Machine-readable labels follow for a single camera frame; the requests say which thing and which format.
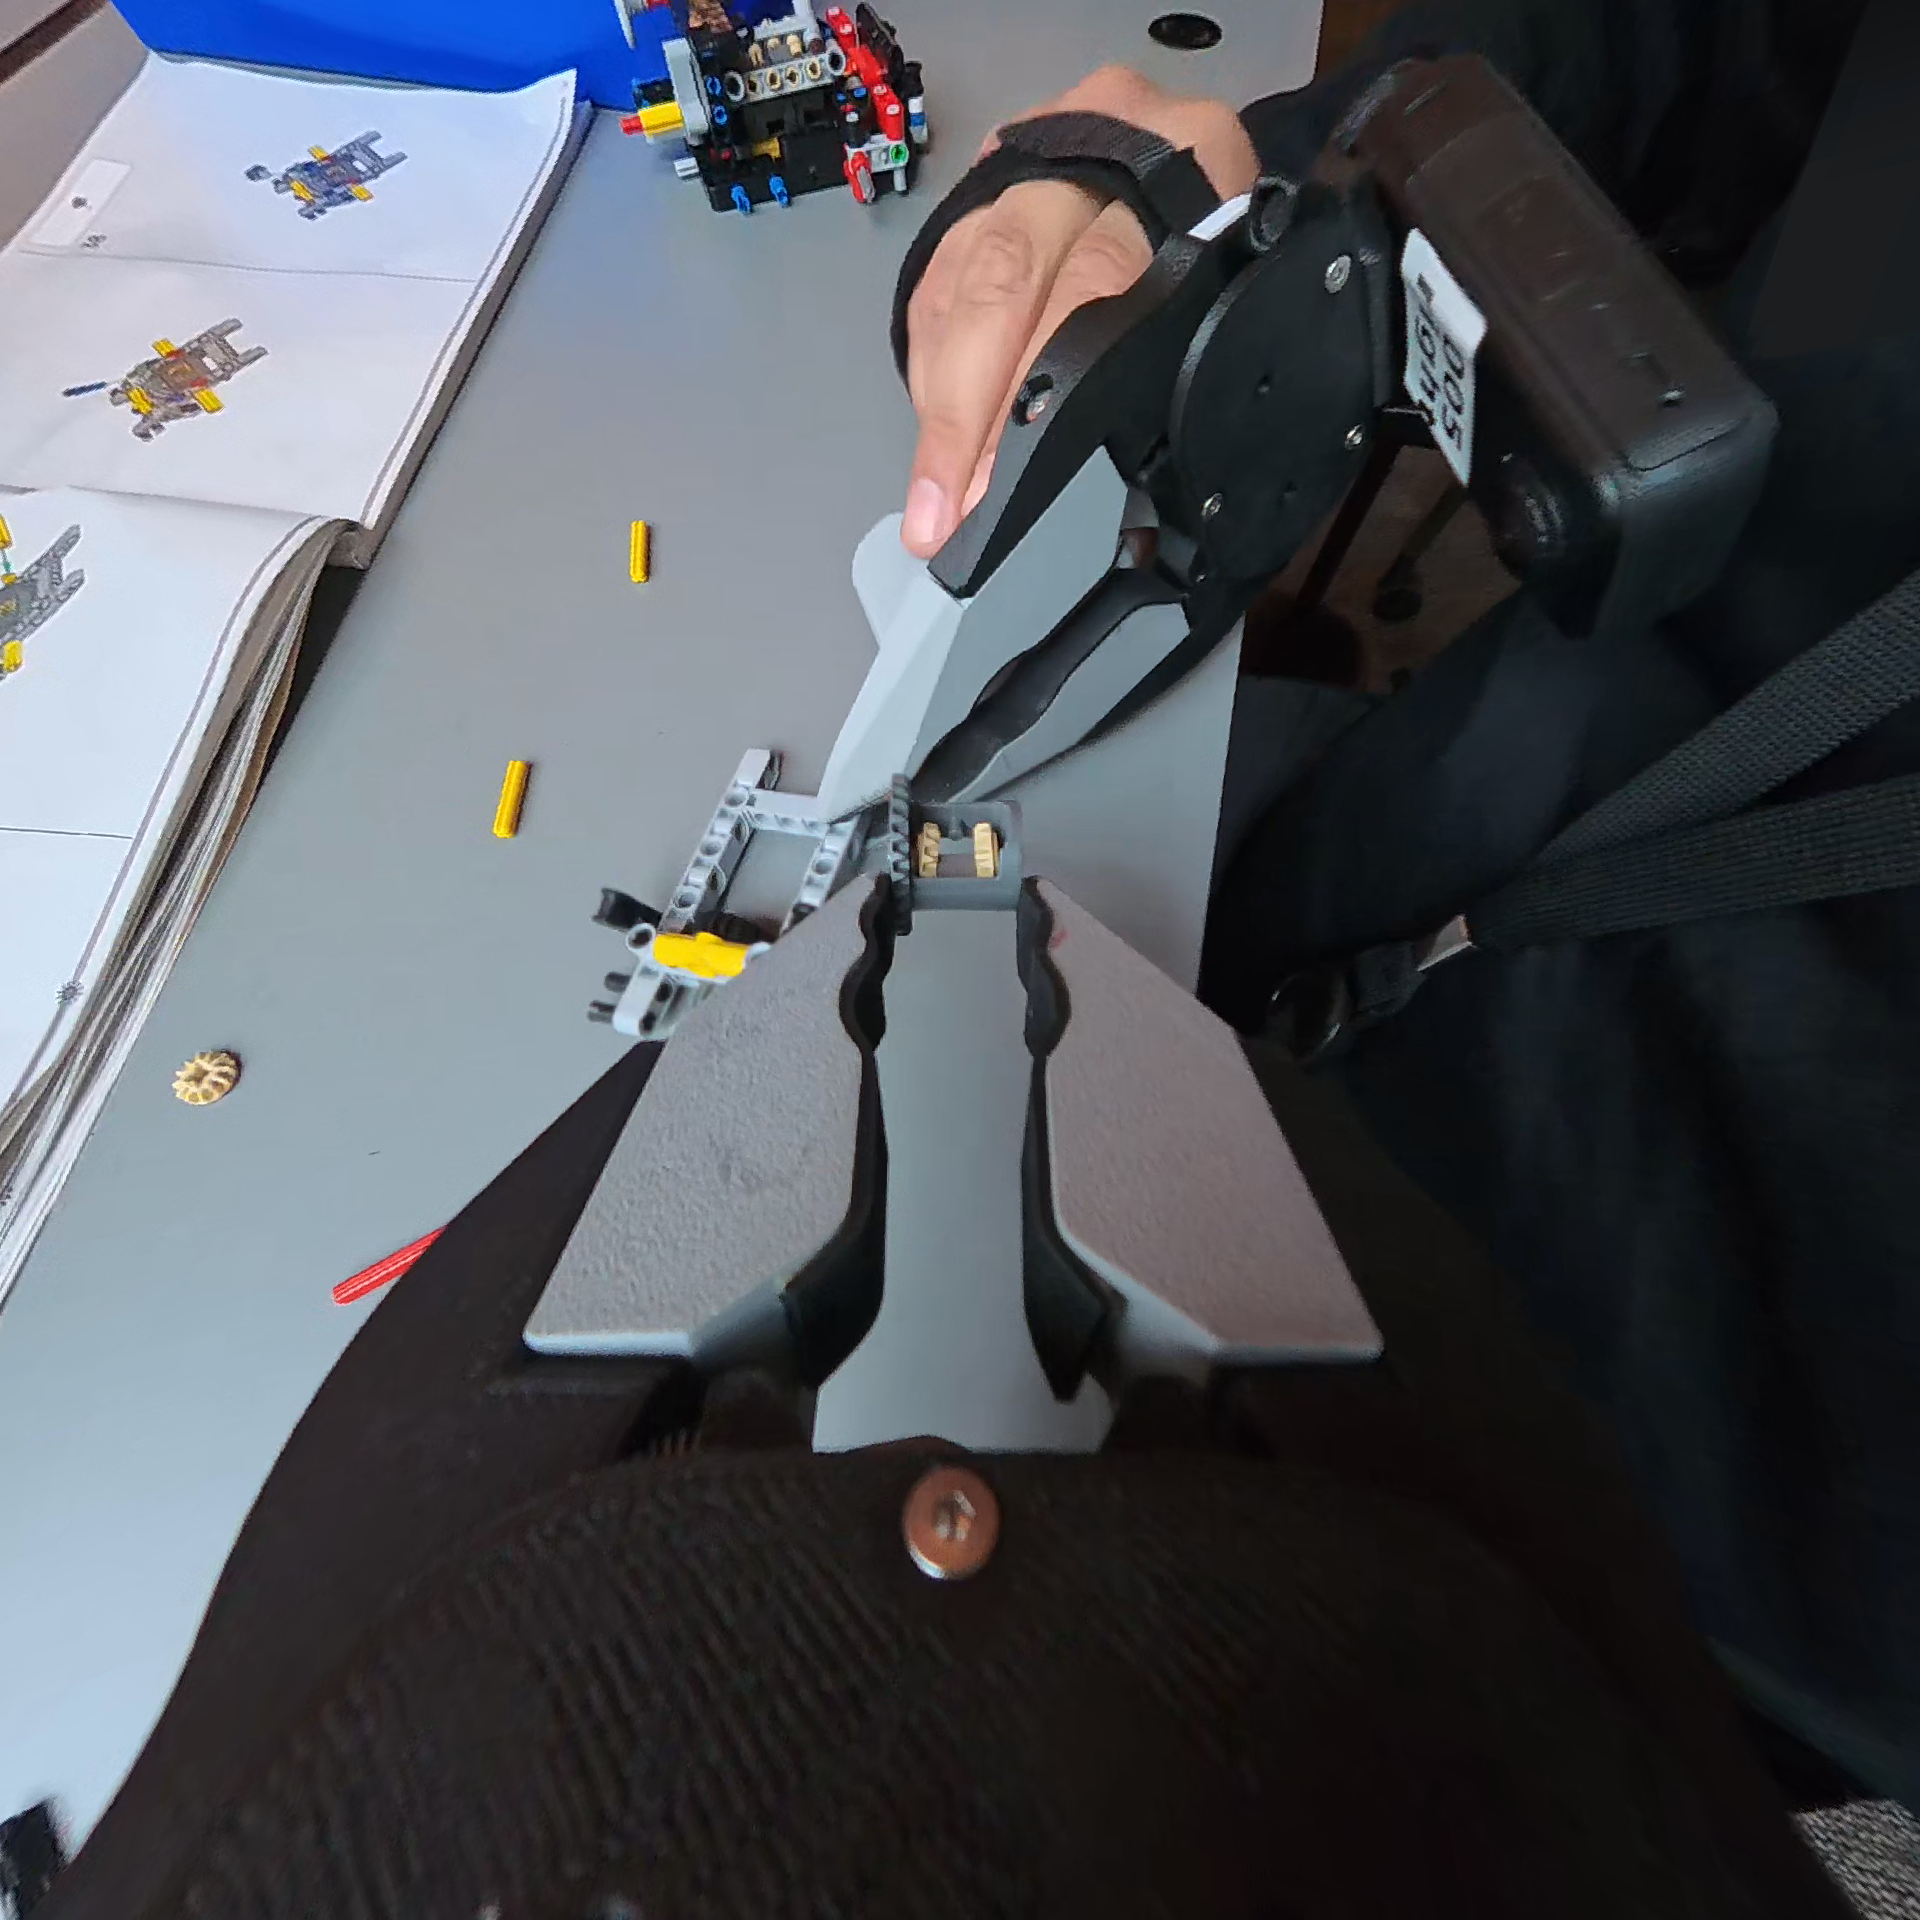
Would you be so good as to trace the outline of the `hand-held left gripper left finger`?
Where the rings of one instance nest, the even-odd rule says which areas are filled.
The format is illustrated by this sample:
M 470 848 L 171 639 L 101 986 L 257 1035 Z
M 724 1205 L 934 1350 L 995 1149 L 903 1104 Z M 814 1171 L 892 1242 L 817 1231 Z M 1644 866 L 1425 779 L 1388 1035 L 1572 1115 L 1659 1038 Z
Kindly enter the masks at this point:
M 822 1385 L 881 1296 L 894 883 L 855 879 L 657 1048 L 532 1309 L 548 1358 Z

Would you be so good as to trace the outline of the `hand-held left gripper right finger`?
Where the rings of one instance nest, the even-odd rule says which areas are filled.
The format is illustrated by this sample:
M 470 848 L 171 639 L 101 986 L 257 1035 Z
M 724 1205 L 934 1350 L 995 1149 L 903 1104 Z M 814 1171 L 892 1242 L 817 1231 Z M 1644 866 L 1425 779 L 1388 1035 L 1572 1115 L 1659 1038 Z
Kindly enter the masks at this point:
M 1239 1038 L 1052 879 L 1022 883 L 1017 969 L 1024 1321 L 1052 1394 L 1379 1360 Z

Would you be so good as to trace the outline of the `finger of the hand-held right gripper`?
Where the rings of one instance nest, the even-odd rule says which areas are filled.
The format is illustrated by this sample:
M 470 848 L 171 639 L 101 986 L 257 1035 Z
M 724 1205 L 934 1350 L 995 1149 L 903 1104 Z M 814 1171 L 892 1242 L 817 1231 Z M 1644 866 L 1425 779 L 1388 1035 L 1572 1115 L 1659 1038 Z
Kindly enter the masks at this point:
M 967 718 L 988 681 L 1038 643 L 1081 597 L 1081 519 L 1048 514 L 969 598 L 953 598 L 901 542 L 886 514 L 853 555 L 855 597 L 875 657 L 817 785 L 838 821 L 913 774 L 932 743 Z
M 1087 591 L 928 746 L 919 800 L 984 800 L 1065 755 L 1185 637 L 1177 591 Z

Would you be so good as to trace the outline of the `grey beam frame assembly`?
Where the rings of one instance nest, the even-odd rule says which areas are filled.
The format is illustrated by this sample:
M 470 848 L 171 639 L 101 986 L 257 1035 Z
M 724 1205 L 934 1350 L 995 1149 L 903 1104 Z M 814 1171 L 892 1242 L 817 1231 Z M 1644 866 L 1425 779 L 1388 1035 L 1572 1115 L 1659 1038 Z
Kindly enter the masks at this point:
M 600 888 L 592 922 L 619 936 L 621 962 L 589 999 L 589 1023 L 635 1042 L 669 1040 L 700 1003 L 741 979 L 856 874 L 879 800 L 829 813 L 817 798 L 784 790 L 779 779 L 776 751 L 743 754 L 660 905 Z M 767 837 L 805 849 L 800 883 L 772 921 L 732 905 L 744 854 Z

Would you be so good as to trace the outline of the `grey toy differential gear assembly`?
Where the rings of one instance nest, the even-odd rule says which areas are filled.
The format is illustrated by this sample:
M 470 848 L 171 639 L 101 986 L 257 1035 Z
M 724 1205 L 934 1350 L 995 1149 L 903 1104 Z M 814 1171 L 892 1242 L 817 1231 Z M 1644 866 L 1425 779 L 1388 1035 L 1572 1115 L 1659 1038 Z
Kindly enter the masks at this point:
M 1003 833 L 997 879 L 971 877 L 969 830 L 990 821 Z M 1014 800 L 937 801 L 894 774 L 877 813 L 879 872 L 892 883 L 895 927 L 953 910 L 1013 911 L 1024 883 L 1024 816 Z

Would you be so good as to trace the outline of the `person's right hand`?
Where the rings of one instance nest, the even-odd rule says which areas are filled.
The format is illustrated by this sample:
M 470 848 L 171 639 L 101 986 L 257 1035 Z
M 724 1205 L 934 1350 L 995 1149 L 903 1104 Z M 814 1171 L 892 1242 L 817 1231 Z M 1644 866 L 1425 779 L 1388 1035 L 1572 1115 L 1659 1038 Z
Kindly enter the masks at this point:
M 1096 112 L 1191 150 L 1219 198 L 1256 177 L 1256 150 L 1229 103 L 1174 93 L 1109 63 L 1025 110 Z M 1153 248 L 1136 214 L 1089 189 L 1033 181 L 971 209 L 934 248 L 905 313 L 905 386 L 919 440 L 901 542 L 929 560 L 984 494 L 1024 374 L 1079 303 L 1123 295 Z

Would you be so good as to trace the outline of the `red toy axle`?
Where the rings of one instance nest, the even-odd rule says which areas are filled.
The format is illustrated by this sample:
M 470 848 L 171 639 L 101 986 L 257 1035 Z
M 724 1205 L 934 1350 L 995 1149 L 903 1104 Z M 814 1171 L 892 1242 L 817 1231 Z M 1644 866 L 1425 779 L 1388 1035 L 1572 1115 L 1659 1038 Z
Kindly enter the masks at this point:
M 356 1273 L 337 1280 L 328 1288 L 328 1297 L 336 1305 L 356 1305 L 384 1286 L 397 1281 L 407 1275 L 441 1239 L 443 1230 L 431 1230 L 420 1234 L 417 1239 L 407 1240 L 403 1247 L 384 1255 L 382 1258 L 371 1262 L 367 1266 L 359 1267 Z

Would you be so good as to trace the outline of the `multicoloured toy chassis assembly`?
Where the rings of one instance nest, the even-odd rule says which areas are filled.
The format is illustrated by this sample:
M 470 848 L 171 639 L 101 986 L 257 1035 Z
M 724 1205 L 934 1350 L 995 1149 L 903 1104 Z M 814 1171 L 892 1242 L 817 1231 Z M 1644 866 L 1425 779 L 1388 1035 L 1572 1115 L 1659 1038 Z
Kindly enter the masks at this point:
M 631 49 L 653 42 L 628 136 L 675 149 L 675 174 L 718 213 L 846 189 L 905 194 L 929 145 L 921 63 L 875 3 L 614 1 Z

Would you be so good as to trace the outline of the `building instruction booklet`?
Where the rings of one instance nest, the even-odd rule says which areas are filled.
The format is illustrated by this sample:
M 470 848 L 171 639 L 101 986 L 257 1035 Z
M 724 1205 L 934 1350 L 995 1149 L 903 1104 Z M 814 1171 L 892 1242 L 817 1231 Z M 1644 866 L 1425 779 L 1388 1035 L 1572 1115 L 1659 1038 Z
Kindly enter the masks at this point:
M 5 1290 L 584 115 L 151 55 L 5 233 Z

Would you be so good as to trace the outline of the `blue plastic bin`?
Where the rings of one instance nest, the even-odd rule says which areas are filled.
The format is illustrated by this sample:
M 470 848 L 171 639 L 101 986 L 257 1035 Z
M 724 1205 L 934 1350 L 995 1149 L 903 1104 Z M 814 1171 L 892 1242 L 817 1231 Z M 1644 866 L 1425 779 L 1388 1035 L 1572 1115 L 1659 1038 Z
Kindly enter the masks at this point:
M 523 89 L 561 71 L 583 99 L 628 110 L 665 74 L 683 3 L 119 1 L 151 49 L 441 89 Z

